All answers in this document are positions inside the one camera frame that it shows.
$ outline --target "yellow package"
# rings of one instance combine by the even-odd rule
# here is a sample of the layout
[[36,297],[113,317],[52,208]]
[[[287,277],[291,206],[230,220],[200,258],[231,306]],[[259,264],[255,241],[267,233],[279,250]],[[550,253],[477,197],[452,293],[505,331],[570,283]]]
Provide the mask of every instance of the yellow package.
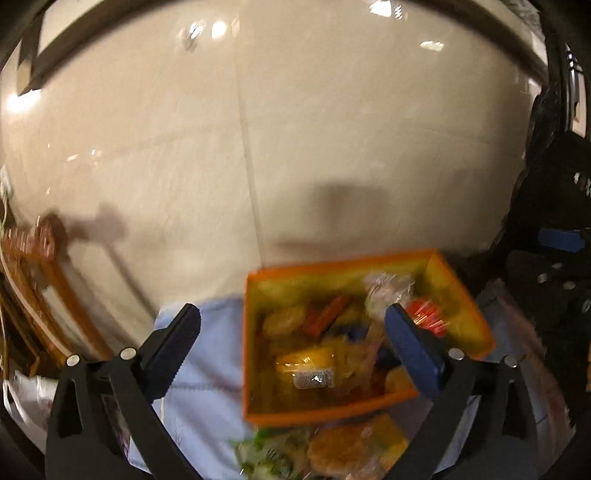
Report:
[[372,418],[370,424],[375,441],[383,449],[379,457],[380,465],[384,472],[388,472],[407,449],[408,440],[387,413]]
[[384,384],[386,393],[403,392],[414,388],[413,381],[404,367],[396,367],[388,372]]
[[335,352],[330,346],[319,346],[290,353],[277,359],[275,368],[284,380],[296,388],[334,388]]

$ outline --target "orange container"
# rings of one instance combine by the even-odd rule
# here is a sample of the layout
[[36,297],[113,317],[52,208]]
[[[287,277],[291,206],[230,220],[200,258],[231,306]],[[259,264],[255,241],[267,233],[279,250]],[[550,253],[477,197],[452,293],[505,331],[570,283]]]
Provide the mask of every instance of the orange container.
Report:
[[266,365],[257,355],[257,335],[266,314],[338,294],[362,297],[363,279],[369,273],[381,272],[413,275],[415,293],[431,297],[441,307],[449,323],[449,346],[461,348],[472,358],[482,358],[494,348],[494,338],[480,310],[436,250],[259,270],[246,280],[243,414],[247,421],[259,426],[324,423],[366,414],[418,395],[403,379],[396,393],[348,398],[322,408],[310,408],[305,402],[289,405],[275,395],[276,375],[271,360]]

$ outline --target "plastic bag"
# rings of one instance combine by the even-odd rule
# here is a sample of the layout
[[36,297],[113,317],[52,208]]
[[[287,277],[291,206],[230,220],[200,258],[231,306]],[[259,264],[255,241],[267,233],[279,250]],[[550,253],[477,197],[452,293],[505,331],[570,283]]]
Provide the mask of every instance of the plastic bag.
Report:
[[369,274],[363,284],[368,293],[365,310],[377,322],[384,322],[390,305],[399,303],[406,309],[413,299],[414,279],[411,275]]
[[13,380],[2,382],[4,407],[27,437],[45,453],[47,422],[56,395],[57,380],[28,378],[15,371]]
[[311,474],[306,456],[310,431],[275,433],[259,430],[252,440],[234,446],[236,459],[249,480],[302,480]]
[[312,469],[343,480],[379,480],[400,458],[408,441],[390,416],[324,429],[310,440]]
[[341,362],[343,366],[337,370],[339,374],[337,394],[348,395],[356,388],[360,388],[366,395],[371,394],[371,378],[384,338],[384,326],[378,322],[372,322],[363,342],[347,343],[348,347],[344,351]]

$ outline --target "clear plastic packaging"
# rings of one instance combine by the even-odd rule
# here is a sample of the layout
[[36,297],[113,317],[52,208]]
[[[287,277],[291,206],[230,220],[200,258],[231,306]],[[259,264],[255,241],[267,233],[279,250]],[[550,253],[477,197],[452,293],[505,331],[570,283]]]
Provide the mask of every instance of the clear plastic packaging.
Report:
[[309,440],[309,429],[259,430],[253,439],[235,444],[234,451],[249,480],[302,480],[312,476],[306,456]]
[[363,342],[348,343],[344,368],[339,371],[339,395],[348,395],[356,388],[360,388],[365,395],[371,394],[371,378],[384,338],[384,326],[372,322]]
[[312,470],[343,480],[380,480],[408,446],[390,416],[317,432],[307,456]]
[[336,381],[335,351],[332,346],[317,346],[277,359],[280,377],[299,390],[334,388]]
[[372,273],[365,277],[363,284],[368,293],[365,310],[377,322],[384,322],[386,309],[390,305],[399,303],[406,309],[413,299],[414,279],[411,275]]

